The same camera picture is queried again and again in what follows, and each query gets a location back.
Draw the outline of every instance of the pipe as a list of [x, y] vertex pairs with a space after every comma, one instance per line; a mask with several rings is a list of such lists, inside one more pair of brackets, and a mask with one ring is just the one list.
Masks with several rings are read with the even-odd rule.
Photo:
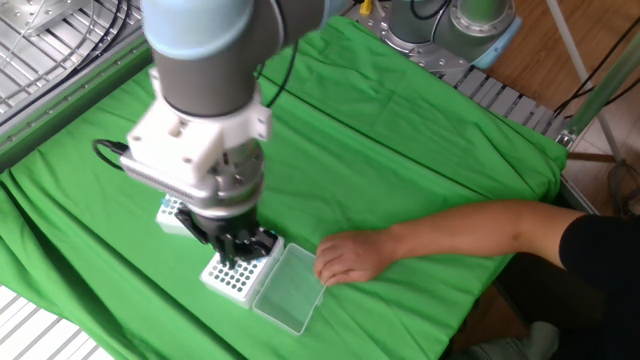
[[640, 66], [640, 34], [631, 41], [611, 71], [580, 107], [571, 120], [569, 131], [573, 134], [581, 133], [638, 66]]
[[[560, 10], [560, 7], [558, 6], [558, 2], [556, 0], [547, 0], [547, 5], [549, 6], [549, 10], [551, 10], [551, 15], [553, 16], [553, 19], [556, 22], [556, 26], [558, 27], [560, 36], [562, 36], [564, 45], [567, 48], [567, 51], [569, 52], [571, 61], [573, 61], [573, 66], [576, 68], [576, 71], [578, 72], [580, 81], [584, 82], [589, 77], [589, 74], [587, 73], [587, 69], [584, 66], [584, 62], [580, 57], [580, 53], [578, 52], [576, 43], [573, 41], [573, 37], [571, 36], [571, 31], [569, 30], [569, 27], [567, 26], [567, 23], [564, 20], [564, 16], [562, 15], [562, 10]], [[587, 85], [593, 86], [593, 83], [589, 81]], [[622, 160], [622, 153], [620, 152], [618, 143], [616, 142], [616, 139], [613, 136], [613, 131], [611, 130], [609, 121], [602, 113], [597, 115], [597, 119], [600, 122], [600, 126], [602, 127], [602, 132], [604, 133], [604, 137], [607, 139], [607, 143], [609, 144], [609, 148], [611, 149], [611, 154], [615, 158], [616, 162], [620, 162]]]

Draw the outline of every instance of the cable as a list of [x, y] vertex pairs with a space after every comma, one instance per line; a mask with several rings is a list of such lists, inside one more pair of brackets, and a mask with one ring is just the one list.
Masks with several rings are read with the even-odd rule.
[[413, 16], [418, 19], [418, 20], [431, 20], [434, 17], [438, 16], [438, 14], [440, 13], [440, 11], [442, 11], [442, 9], [444, 9], [447, 4], [449, 4], [451, 0], [443, 0], [442, 1], [442, 5], [440, 5], [434, 12], [432, 12], [429, 15], [420, 15], [418, 14], [418, 12], [416, 11], [416, 0], [411, 0], [411, 2], [409, 3], [409, 7], [411, 8], [411, 13], [413, 14]]
[[24, 38], [24, 35], [27, 33], [27, 31], [31, 29], [31, 26], [33, 26], [33, 23], [36, 21], [36, 18], [40, 14], [40, 10], [42, 10], [42, 8], [44, 7], [45, 1], [47, 0], [42, 0], [42, 2], [40, 3], [40, 6], [38, 6], [38, 10], [36, 10], [35, 14], [31, 18], [31, 21], [29, 21], [29, 24], [27, 25], [27, 27], [24, 30], [22, 30], [22, 33], [20, 34], [20, 36], [18, 36], [18, 39], [16, 40], [16, 42], [13, 43], [13, 46], [11, 47], [11, 49], [9, 49], [9, 52], [7, 53], [7, 56], [5, 56], [4, 59], [2, 59], [2, 61], [0, 61], [0, 69], [4, 66], [4, 63], [8, 61], [9, 58], [13, 55], [13, 52], [16, 50], [16, 47], [18, 47], [18, 44], [20, 43], [20, 41]]
[[[627, 94], [628, 94], [631, 90], [633, 90], [633, 89], [634, 89], [638, 84], [640, 84], [640, 77], [639, 77], [639, 78], [637, 78], [634, 82], [632, 82], [632, 83], [631, 83], [631, 85], [627, 86], [624, 90], [622, 90], [620, 93], [618, 93], [618, 95], [616, 95], [616, 96], [612, 97], [611, 99], [609, 99], [609, 101], [607, 101], [607, 102], [604, 104], [604, 106], [603, 106], [602, 108], [604, 109], [605, 107], [607, 107], [607, 106], [609, 106], [609, 105], [613, 104], [614, 102], [616, 102], [616, 101], [620, 100], [620, 98], [621, 98], [621, 97], [623, 97], [623, 96], [627, 95]], [[581, 92], [580, 94], [578, 94], [578, 95], [576, 96], [576, 99], [577, 99], [577, 98], [579, 98], [579, 97], [581, 97], [581, 96], [584, 96], [584, 95], [587, 95], [587, 94], [591, 93], [594, 89], [595, 89], [595, 87], [592, 87], [592, 88], [589, 88], [589, 89], [587, 89], [587, 90], [585, 90], [585, 91]], [[567, 116], [565, 116], [564, 118], [565, 118], [565, 119], [571, 119], [571, 118], [573, 118], [573, 115], [567, 115]]]
[[111, 166], [112, 168], [116, 170], [124, 171], [120, 165], [114, 163], [109, 158], [107, 158], [100, 151], [99, 146], [106, 147], [107, 149], [111, 150], [111, 152], [113, 152], [114, 154], [117, 154], [118, 156], [124, 155], [124, 153], [127, 152], [127, 150], [129, 150], [129, 146], [127, 146], [127, 144], [117, 142], [117, 141], [103, 140], [103, 139], [93, 140], [93, 152], [96, 153], [96, 155], [98, 155], [98, 158], [100, 158], [100, 160], [104, 161], [107, 165]]
[[[82, 34], [82, 37], [80, 38], [80, 41], [78, 41], [78, 43], [71, 49], [71, 51], [69, 51], [67, 53], [67, 55], [65, 55], [64, 57], [62, 57], [60, 60], [58, 60], [58, 62], [56, 62], [51, 68], [57, 68], [58, 66], [60, 66], [60, 64], [64, 63], [65, 61], [67, 61], [73, 54], [75, 54], [75, 52], [80, 48], [80, 46], [85, 42], [85, 40], [87, 39], [87, 35], [89, 34], [89, 32], [93, 29], [93, 23], [95, 22], [95, 15], [96, 15], [96, 6], [95, 6], [95, 1], [91, 1], [91, 19], [89, 20], [89, 24], [87, 24], [87, 29], [84, 31], [84, 33]], [[69, 74], [71, 71], [73, 71], [73, 69], [77, 66], [77, 64], [72, 67], [69, 68], [67, 70], [65, 70], [66, 74], [63, 73], [63, 79], [64, 77], [67, 76], [67, 74]], [[34, 80], [32, 80], [31, 82], [27, 83], [25, 86], [30, 86], [34, 83], [36, 83], [38, 80], [40, 80], [41, 78], [36, 78]], [[17, 89], [16, 91], [14, 91], [11, 94], [7, 94], [4, 98], [8, 99], [10, 97], [15, 96], [16, 94], [20, 93], [22, 91], [22, 89]]]
[[122, 24], [120, 24], [120, 27], [118, 28], [118, 30], [116, 30], [116, 33], [113, 35], [113, 37], [111, 38], [111, 40], [109, 41], [109, 43], [107, 44], [107, 46], [105, 46], [101, 53], [106, 53], [113, 45], [115, 45], [116, 42], [118, 42], [118, 39], [120, 38], [120, 36], [122, 36], [122, 29], [124, 29], [125, 27], [125, 23], [127, 22], [127, 18], [129, 17], [130, 13], [131, 13], [131, 0], [126, 0], [126, 9], [124, 10], [124, 15], [122, 18]]
[[[98, 48], [100, 48], [102, 45], [102, 43], [109, 37], [109, 35], [111, 34], [111, 31], [113, 31], [113, 28], [116, 26], [116, 23], [118, 22], [118, 13], [120, 12], [120, 8], [122, 7], [122, 1], [123, 0], [118, 0], [118, 2], [116, 3], [116, 8], [113, 14], [113, 18], [111, 19], [111, 22], [109, 23], [109, 25], [107, 26], [107, 29], [104, 31], [104, 33], [102, 34], [102, 36], [100, 37], [100, 39], [98, 39], [98, 41], [95, 43], [95, 45], [93, 45], [93, 47], [91, 48], [91, 50], [89, 50], [89, 52], [85, 55], [84, 59], [82, 59], [80, 61], [80, 63], [78, 63], [78, 66], [76, 66], [76, 69], [80, 69], [82, 67], [84, 67], [86, 65], [86, 63], [89, 61], [89, 59], [93, 60], [95, 58], [98, 58], [102, 55], [104, 55], [103, 51], [100, 51], [96, 54], [96, 56], [91, 57], [91, 54], [96, 52], [98, 50]], [[118, 36], [118, 32], [124, 27], [124, 24], [126, 23], [126, 13], [125, 13], [125, 18], [122, 21], [122, 25], [120, 25], [120, 28], [118, 29], [118, 31], [114, 34], [113, 38], [115, 38], [116, 36]], [[108, 44], [106, 44], [103, 47], [103, 50], [106, 50], [106, 48], [112, 43], [112, 41], [109, 41]]]
[[613, 104], [614, 102], [616, 102], [621, 97], [627, 95], [627, 93], [629, 93], [629, 91], [633, 90], [633, 88], [635, 88], [639, 83], [640, 83], [640, 77], [637, 78], [633, 83], [631, 83], [631, 85], [627, 86], [626, 89], [622, 90], [618, 95], [612, 97], [611, 100], [607, 101], [607, 103], [604, 106], [609, 106], [609, 105]]
[[293, 72], [293, 66], [295, 65], [296, 55], [297, 54], [298, 54], [298, 42], [296, 41], [293, 44], [293, 53], [291, 54], [291, 60], [289, 61], [289, 67], [287, 68], [287, 73], [284, 76], [284, 80], [282, 81], [282, 84], [280, 85], [280, 88], [278, 89], [276, 94], [273, 96], [271, 101], [269, 101], [267, 103], [267, 107], [268, 108], [271, 108], [273, 106], [273, 104], [276, 103], [276, 101], [278, 100], [280, 95], [282, 95], [282, 92], [284, 91], [284, 88], [287, 86], [287, 83], [289, 82], [289, 78], [291, 77], [291, 73]]
[[256, 81], [260, 80], [260, 77], [262, 76], [262, 71], [264, 71], [264, 63], [260, 64], [259, 66], [260, 68], [258, 68], [258, 72], [256, 73], [256, 76], [255, 76]]
[[611, 47], [611, 49], [609, 50], [609, 52], [604, 56], [604, 58], [602, 58], [602, 60], [600, 60], [600, 63], [595, 67], [595, 69], [593, 69], [593, 71], [589, 74], [589, 76], [582, 82], [582, 84], [580, 84], [580, 87], [578, 87], [576, 89], [576, 91], [573, 93], [573, 95], [571, 95], [569, 97], [569, 99], [567, 99], [565, 102], [563, 102], [562, 104], [560, 104], [560, 106], [558, 106], [554, 111], [553, 111], [553, 115], [554, 117], [557, 117], [558, 115], [562, 114], [562, 112], [564, 110], [566, 110], [567, 106], [569, 106], [569, 104], [571, 102], [573, 102], [575, 99], [579, 98], [579, 94], [580, 91], [589, 83], [589, 81], [591, 81], [591, 79], [593, 79], [593, 77], [596, 75], [596, 73], [600, 70], [600, 68], [602, 68], [602, 66], [607, 62], [607, 60], [609, 60], [609, 58], [611, 57], [611, 55], [613, 55], [613, 53], [616, 51], [616, 49], [620, 46], [620, 44], [622, 44], [622, 42], [624, 41], [624, 39], [629, 36], [629, 34], [633, 31], [633, 29], [638, 26], [638, 24], [640, 24], [640, 17], [638, 17], [628, 28], [627, 30], [625, 30], [625, 32], [622, 34], [622, 36], [620, 36], [620, 38], [616, 41], [616, 43]]
[[[95, 2], [95, 1], [91, 1], [91, 5], [92, 5], [91, 21], [92, 21], [92, 22], [95, 20], [95, 6], [94, 6], [94, 2]], [[119, 0], [119, 1], [118, 1], [118, 5], [122, 5], [121, 0]], [[98, 44], [102, 41], [102, 39], [103, 39], [103, 38], [106, 38], [106, 35], [108, 35], [108, 34], [112, 31], [113, 27], [115, 26], [115, 23], [116, 23], [116, 21], [117, 21], [118, 13], [120, 12], [118, 7], [116, 7], [116, 9], [115, 9], [115, 10], [116, 10], [116, 12], [115, 12], [115, 14], [114, 14], [114, 17], [113, 17], [113, 19], [112, 19], [111, 23], [109, 24], [109, 27], [107, 28], [107, 31], [105, 31], [105, 33], [102, 35], [102, 37], [100, 38], [100, 40], [98, 40], [98, 42], [93, 46], [93, 48], [92, 48], [92, 49], [91, 49], [91, 50], [90, 50], [90, 51], [89, 51], [89, 52], [84, 56], [84, 58], [83, 58], [80, 62], [76, 63], [76, 64], [75, 64], [75, 66], [74, 66], [73, 68], [68, 69], [66, 74], [61, 75], [61, 76], [62, 76], [62, 78], [61, 78], [61, 80], [59, 81], [59, 83], [61, 83], [61, 84], [62, 84], [62, 83], [64, 83], [64, 82], [68, 81], [69, 79], [73, 78], [73, 77], [74, 77], [74, 76], [76, 76], [78, 73], [80, 73], [80, 70], [81, 70], [82, 68], [84, 68], [85, 66], [88, 66], [88, 65], [92, 64], [92, 63], [93, 63], [94, 61], [96, 61], [96, 60], [97, 60], [101, 55], [103, 55], [102, 53], [100, 53], [100, 54], [98, 54], [99, 56], [95, 56], [95, 57], [92, 57], [92, 58], [90, 57], [90, 54], [91, 54], [92, 52], [94, 52], [94, 51], [95, 51], [95, 49], [97, 49], [97, 46], [98, 46]], [[114, 39], [115, 39], [115, 38], [117, 38], [117, 36], [118, 36], [118, 32], [120, 32], [120, 31], [122, 31], [122, 30], [123, 30], [123, 28], [124, 28], [124, 24], [125, 24], [125, 21], [126, 21], [126, 18], [125, 18], [125, 20], [123, 20], [123, 22], [122, 22], [122, 25], [123, 25], [123, 26], [120, 26], [120, 28], [118, 29], [118, 31], [117, 31], [117, 32], [116, 32], [116, 34], [114, 35]], [[86, 32], [86, 33], [85, 33], [85, 35], [83, 36], [83, 39], [82, 39], [80, 42], [78, 42], [78, 45], [77, 45], [77, 46], [72, 50], [72, 53], [73, 53], [73, 52], [75, 52], [75, 50], [77, 50], [77, 49], [80, 47], [80, 45], [84, 42], [84, 40], [85, 40], [85, 39], [86, 39], [86, 37], [87, 37], [87, 34], [89, 33], [89, 29], [91, 29], [91, 26], [89, 26], [89, 27], [87, 28], [87, 32]], [[62, 63], [63, 61], [66, 61], [66, 58], [67, 58], [67, 57], [63, 57], [63, 58], [62, 58], [62, 60], [60, 60], [60, 61], [58, 62], [58, 64]], [[31, 105], [33, 105], [33, 104], [35, 104], [36, 102], [40, 101], [40, 99], [42, 99], [42, 98], [44, 98], [45, 96], [49, 95], [49, 94], [50, 94], [53, 90], [55, 90], [55, 89], [56, 89], [55, 87], [51, 87], [51, 88], [47, 89], [46, 91], [44, 91], [43, 93], [41, 93], [41, 94], [40, 94], [40, 95], [38, 95], [37, 97], [35, 97], [35, 98], [31, 99], [31, 100], [29, 101], [29, 103], [25, 105], [25, 107], [29, 107], [29, 106], [31, 106]]]

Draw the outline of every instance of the black sleeve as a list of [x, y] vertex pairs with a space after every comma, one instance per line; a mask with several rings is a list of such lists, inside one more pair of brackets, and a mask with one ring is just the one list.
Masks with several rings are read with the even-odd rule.
[[562, 265], [601, 291], [640, 294], [640, 221], [587, 215], [571, 223], [560, 241]]

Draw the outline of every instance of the forearm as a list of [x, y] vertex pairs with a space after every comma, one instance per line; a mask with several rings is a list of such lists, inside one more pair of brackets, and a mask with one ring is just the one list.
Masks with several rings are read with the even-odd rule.
[[529, 252], [562, 266], [564, 229], [581, 213], [530, 201], [463, 205], [387, 231], [398, 259], [433, 254], [499, 256]]

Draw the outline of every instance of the human arm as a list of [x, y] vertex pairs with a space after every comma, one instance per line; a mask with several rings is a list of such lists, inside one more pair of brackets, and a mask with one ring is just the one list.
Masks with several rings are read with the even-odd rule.
[[459, 206], [379, 231], [326, 238], [314, 271], [323, 284], [368, 281], [394, 261], [436, 254], [538, 255], [562, 267], [558, 249], [565, 229], [583, 215], [532, 201], [504, 200]]

